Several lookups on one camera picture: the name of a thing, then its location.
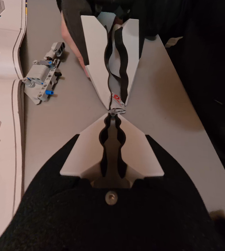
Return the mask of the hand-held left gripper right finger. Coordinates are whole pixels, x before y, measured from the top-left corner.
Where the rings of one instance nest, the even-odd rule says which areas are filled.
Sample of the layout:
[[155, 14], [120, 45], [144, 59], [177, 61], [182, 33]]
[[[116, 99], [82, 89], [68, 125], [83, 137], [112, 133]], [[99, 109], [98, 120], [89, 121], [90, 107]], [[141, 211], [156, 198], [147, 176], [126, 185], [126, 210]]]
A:
[[164, 176], [146, 135], [121, 115], [115, 116], [115, 127], [120, 143], [117, 158], [120, 178], [132, 186], [137, 179]]

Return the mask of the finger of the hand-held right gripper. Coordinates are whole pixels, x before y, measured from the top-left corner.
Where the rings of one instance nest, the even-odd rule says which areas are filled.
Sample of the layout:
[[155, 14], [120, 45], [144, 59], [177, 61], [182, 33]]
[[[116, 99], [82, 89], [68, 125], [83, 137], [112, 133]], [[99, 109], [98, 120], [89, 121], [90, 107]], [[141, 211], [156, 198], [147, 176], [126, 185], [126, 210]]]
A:
[[120, 83], [120, 94], [127, 105], [139, 63], [139, 20], [128, 19], [114, 26], [114, 77]]
[[95, 16], [81, 15], [81, 22], [86, 43], [89, 64], [85, 66], [92, 84], [107, 110], [111, 104], [109, 88], [109, 71], [105, 63], [108, 47], [107, 27], [103, 26]]

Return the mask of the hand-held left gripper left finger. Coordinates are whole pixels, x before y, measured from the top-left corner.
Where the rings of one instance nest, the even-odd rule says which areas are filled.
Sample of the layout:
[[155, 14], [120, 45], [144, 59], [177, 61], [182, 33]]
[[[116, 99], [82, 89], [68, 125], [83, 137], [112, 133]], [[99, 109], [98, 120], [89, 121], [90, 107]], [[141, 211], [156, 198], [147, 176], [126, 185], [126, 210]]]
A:
[[111, 114], [106, 113], [78, 136], [60, 174], [86, 178], [90, 182], [107, 173], [107, 153], [105, 142], [108, 139]]

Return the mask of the curved grey red-sticker panel piece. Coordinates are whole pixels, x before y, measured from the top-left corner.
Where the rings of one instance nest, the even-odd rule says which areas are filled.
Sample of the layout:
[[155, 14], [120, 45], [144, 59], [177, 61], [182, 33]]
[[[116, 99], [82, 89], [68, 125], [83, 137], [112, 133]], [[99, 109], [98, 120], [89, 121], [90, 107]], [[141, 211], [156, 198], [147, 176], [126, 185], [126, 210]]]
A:
[[111, 114], [111, 120], [114, 120], [116, 115], [125, 114], [126, 109], [125, 109], [125, 105], [124, 105], [122, 99], [120, 98], [120, 96], [118, 96], [115, 93], [112, 93], [111, 97], [112, 97], [112, 99], [111, 99], [111, 105], [110, 105], [109, 111]]

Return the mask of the grey desk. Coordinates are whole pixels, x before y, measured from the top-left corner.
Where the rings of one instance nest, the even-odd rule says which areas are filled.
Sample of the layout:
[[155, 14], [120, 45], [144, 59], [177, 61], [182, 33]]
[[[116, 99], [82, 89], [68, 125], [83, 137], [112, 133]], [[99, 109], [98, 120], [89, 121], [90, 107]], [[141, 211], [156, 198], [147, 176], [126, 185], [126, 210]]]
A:
[[[142, 36], [140, 61], [124, 116], [151, 136], [185, 169], [211, 213], [225, 215], [225, 168], [169, 56], [182, 39]], [[20, 57], [24, 73], [61, 34], [57, 1], [28, 1], [26, 39]], [[107, 110], [77, 57], [67, 45], [57, 94], [41, 105], [25, 97], [25, 188], [37, 171], [74, 135]]]

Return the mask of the person's right hand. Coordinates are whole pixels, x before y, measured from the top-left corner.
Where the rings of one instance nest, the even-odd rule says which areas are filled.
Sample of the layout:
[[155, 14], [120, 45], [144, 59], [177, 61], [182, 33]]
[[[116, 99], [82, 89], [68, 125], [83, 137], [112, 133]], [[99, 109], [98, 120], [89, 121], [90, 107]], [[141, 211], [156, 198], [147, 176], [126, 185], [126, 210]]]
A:
[[82, 57], [81, 53], [79, 52], [75, 42], [73, 41], [73, 39], [70, 36], [70, 33], [69, 33], [68, 29], [67, 29], [67, 26], [66, 26], [66, 23], [65, 23], [64, 16], [63, 16], [62, 12], [61, 12], [61, 35], [62, 35], [62, 38], [64, 39], [65, 43], [70, 47], [72, 52], [77, 57], [77, 59], [78, 59], [80, 65], [81, 65], [81, 67], [83, 68], [86, 76], [88, 78], [90, 78], [89, 75], [88, 75], [88, 72], [86, 71], [83, 57]]

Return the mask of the grey toy brick assembly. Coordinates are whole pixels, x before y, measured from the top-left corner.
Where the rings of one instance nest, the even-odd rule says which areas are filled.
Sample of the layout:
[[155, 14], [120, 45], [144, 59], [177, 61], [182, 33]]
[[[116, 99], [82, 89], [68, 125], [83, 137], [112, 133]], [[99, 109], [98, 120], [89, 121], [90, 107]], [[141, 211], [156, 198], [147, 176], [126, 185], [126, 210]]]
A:
[[24, 93], [35, 105], [45, 102], [49, 96], [54, 95], [54, 85], [62, 76], [59, 70], [59, 58], [64, 50], [64, 42], [53, 43], [51, 50], [46, 53], [42, 60], [33, 61], [26, 77], [22, 79], [25, 85]]

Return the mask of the operator left arm black sleeve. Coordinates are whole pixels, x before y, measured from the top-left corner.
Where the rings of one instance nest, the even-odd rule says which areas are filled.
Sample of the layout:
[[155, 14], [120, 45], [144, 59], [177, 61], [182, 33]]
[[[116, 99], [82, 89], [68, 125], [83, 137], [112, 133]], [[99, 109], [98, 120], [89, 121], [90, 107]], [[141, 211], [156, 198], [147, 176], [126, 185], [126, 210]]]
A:
[[[182, 36], [169, 56], [225, 168], [225, 1], [136, 1], [141, 35], [167, 42]], [[225, 220], [212, 221], [179, 163], [146, 135], [164, 167], [162, 178], [136, 180], [133, 195], [143, 206], [136, 248], [225, 250]]]

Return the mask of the open instruction booklet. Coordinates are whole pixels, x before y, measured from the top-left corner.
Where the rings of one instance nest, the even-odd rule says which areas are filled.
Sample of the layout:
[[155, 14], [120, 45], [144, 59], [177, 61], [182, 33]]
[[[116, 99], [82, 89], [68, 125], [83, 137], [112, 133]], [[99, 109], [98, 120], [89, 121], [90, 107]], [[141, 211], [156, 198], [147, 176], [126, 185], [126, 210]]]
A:
[[0, 1], [0, 215], [12, 218], [22, 196], [23, 72], [20, 47], [27, 1]]

